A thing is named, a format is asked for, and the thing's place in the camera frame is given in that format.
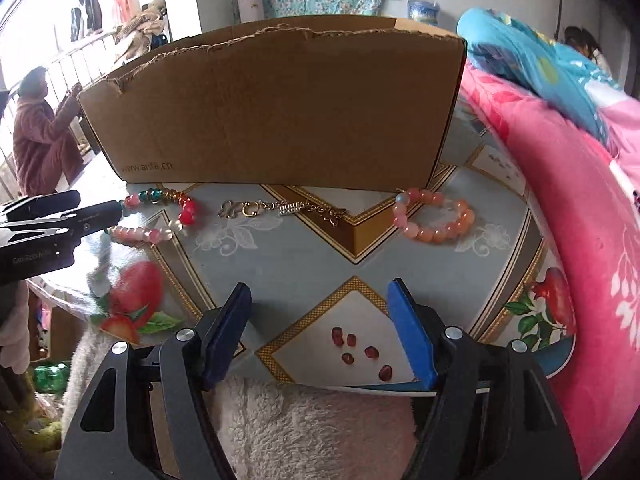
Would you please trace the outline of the blue water jug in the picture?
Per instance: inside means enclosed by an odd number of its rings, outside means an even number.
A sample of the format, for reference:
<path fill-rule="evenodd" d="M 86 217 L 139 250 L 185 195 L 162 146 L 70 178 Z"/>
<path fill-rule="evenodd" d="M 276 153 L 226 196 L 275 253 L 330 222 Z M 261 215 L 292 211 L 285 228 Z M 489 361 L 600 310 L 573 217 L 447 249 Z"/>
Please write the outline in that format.
<path fill-rule="evenodd" d="M 440 11 L 440 5 L 436 1 L 432 0 L 408 0 L 407 1 L 407 16 L 410 20 L 430 24 L 438 25 L 438 14 Z"/>

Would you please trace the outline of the patterned fruit tablecloth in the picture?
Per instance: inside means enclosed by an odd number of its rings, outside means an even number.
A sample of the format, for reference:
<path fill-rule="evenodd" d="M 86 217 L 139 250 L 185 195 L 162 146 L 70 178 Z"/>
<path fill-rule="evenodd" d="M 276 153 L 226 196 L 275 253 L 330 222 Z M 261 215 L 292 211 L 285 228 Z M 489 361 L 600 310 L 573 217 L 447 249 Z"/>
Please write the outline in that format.
<path fill-rule="evenodd" d="M 250 322 L 232 372 L 292 382 L 414 396 L 426 391 L 402 351 L 386 289 L 403 280 L 419 304 L 484 344 L 515 339 L 544 374 L 568 363 L 576 336 L 551 298 L 567 300 L 562 263 L 520 170 L 465 100 L 457 104 L 444 158 L 432 175 L 440 207 L 414 204 L 409 218 L 439 228 L 465 200 L 469 232 L 437 244 L 394 226 L 390 193 L 266 184 L 180 185 L 198 216 L 178 225 L 177 205 L 143 204 L 122 218 L 126 233 L 160 230 L 155 245 L 85 237 L 67 269 L 30 281 L 40 297 L 107 328 L 111 293 L 138 285 L 158 304 L 139 344 L 157 344 L 221 307 L 234 286 L 252 292 Z"/>

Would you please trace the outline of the white paper roll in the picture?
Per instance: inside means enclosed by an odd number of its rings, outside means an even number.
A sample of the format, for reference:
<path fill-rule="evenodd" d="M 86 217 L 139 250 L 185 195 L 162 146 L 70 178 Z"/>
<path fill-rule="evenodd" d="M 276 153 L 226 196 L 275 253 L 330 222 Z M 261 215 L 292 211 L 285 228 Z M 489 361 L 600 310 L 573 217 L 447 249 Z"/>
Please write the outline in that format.
<path fill-rule="evenodd" d="M 264 0 L 238 0 L 240 22 L 253 23 L 265 18 Z"/>

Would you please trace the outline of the pile of clothes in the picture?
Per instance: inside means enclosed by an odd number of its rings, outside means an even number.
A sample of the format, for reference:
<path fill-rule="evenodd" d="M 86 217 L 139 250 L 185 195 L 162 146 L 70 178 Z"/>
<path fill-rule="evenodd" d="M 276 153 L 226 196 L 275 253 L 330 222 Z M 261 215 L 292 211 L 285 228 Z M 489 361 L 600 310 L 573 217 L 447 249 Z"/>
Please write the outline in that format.
<path fill-rule="evenodd" d="M 115 63 L 127 63 L 152 50 L 152 39 L 165 29 L 166 0 L 153 0 L 144 10 L 116 29 Z"/>

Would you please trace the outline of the girl with dark hair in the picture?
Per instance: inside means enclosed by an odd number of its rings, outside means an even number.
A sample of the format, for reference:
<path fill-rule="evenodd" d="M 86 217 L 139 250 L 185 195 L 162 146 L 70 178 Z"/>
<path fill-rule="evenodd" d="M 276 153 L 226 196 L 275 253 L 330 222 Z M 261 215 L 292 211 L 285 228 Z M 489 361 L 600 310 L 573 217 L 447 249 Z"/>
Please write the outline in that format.
<path fill-rule="evenodd" d="M 608 75 L 612 75 L 611 67 L 608 65 L 604 54 L 601 51 L 597 40 L 591 32 L 585 28 L 577 26 L 567 26 L 564 28 L 564 44 L 578 51 L 585 58 L 599 66 Z"/>

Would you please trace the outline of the person in maroon pyjamas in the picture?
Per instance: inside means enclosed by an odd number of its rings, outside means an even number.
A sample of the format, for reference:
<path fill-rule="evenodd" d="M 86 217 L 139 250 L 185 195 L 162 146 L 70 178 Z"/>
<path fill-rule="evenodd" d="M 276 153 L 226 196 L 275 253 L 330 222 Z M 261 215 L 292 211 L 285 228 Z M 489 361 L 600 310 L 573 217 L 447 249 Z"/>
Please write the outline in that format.
<path fill-rule="evenodd" d="M 56 192 L 62 176 L 72 183 L 84 160 L 70 124 L 80 113 L 81 85 L 75 84 L 57 110 L 47 102 L 47 71 L 38 66 L 18 87 L 13 154 L 18 185 L 27 196 Z"/>

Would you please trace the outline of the blue patterned quilt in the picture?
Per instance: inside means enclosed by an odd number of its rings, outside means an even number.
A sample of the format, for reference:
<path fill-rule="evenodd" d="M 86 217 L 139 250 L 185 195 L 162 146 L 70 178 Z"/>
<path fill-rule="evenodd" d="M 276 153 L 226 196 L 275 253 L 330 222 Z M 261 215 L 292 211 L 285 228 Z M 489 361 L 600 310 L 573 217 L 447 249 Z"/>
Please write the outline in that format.
<path fill-rule="evenodd" d="M 466 41 L 474 67 L 535 93 L 601 144 L 610 145 L 608 128 L 587 84 L 594 81 L 613 90 L 620 86 L 595 62 L 495 10 L 465 11 L 457 34 Z"/>

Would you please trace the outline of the brown cardboard box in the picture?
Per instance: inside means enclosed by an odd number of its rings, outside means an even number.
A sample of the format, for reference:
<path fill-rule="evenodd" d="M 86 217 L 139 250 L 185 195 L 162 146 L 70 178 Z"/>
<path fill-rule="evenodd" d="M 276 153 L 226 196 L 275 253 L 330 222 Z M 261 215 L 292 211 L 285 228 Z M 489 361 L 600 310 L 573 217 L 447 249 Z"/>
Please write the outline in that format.
<path fill-rule="evenodd" d="M 311 15 L 168 44 L 79 95 L 130 183 L 393 191 L 430 180 L 463 38 L 406 18 Z"/>

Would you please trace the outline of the pink floral blanket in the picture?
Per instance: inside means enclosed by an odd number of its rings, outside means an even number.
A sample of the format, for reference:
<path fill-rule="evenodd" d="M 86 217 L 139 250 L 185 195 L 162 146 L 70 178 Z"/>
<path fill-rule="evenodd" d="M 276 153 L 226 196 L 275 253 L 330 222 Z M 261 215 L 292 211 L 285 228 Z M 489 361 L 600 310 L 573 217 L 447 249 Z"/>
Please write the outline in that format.
<path fill-rule="evenodd" d="M 544 100 L 472 65 L 461 92 L 520 167 L 562 260 L 577 335 L 551 383 L 582 474 L 600 474 L 639 407 L 638 212 L 608 152 Z"/>

